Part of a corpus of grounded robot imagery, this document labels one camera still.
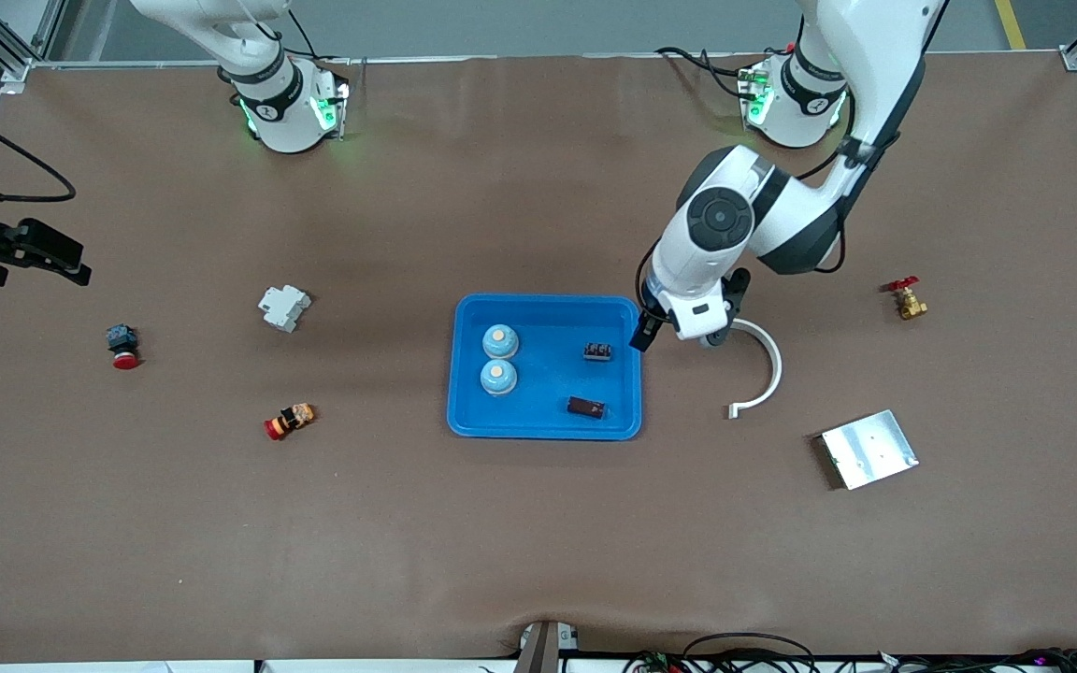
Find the blue plastic tray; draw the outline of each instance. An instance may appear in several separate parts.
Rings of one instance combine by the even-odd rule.
[[[479,340],[493,324],[518,333],[518,384],[492,396],[479,385],[488,362]],[[638,309],[624,297],[470,294],[457,307],[448,425],[464,437],[629,439],[642,425],[641,353],[629,348]],[[610,343],[610,362],[585,359],[587,342]],[[604,402],[605,416],[569,413],[569,396]]]

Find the brown tabletop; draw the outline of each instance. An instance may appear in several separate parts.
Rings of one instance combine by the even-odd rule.
[[[492,656],[761,630],[821,653],[1077,646],[1077,74],[932,56],[847,268],[750,260],[769,367],[670,334],[629,443],[463,439],[452,312],[631,294],[691,168],[768,149],[654,59],[353,68],[350,136],[278,156],[212,69],[33,72],[0,131],[76,183],[0,206],[86,246],[0,290],[0,661]],[[55,188],[0,145],[0,191]],[[905,323],[883,282],[922,278]],[[316,297],[298,332],[266,286]],[[103,332],[138,330],[111,369]],[[285,443],[261,422],[320,419]],[[892,408],[920,467],[849,492],[808,436]]]

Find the blue knob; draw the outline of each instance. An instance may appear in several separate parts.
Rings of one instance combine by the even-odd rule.
[[[518,352],[518,333],[508,324],[494,324],[479,340],[488,357],[510,359]]]
[[[504,395],[518,384],[518,370],[508,361],[488,361],[479,370],[479,384],[490,395]]]

